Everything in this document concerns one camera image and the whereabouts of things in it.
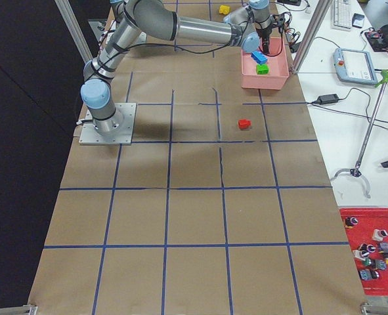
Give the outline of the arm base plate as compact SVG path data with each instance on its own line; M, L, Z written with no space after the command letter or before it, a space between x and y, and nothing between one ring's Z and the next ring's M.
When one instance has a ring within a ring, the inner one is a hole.
M115 103L115 114L104 121L94 119L86 111L79 143L81 145L131 145L137 104L132 102Z

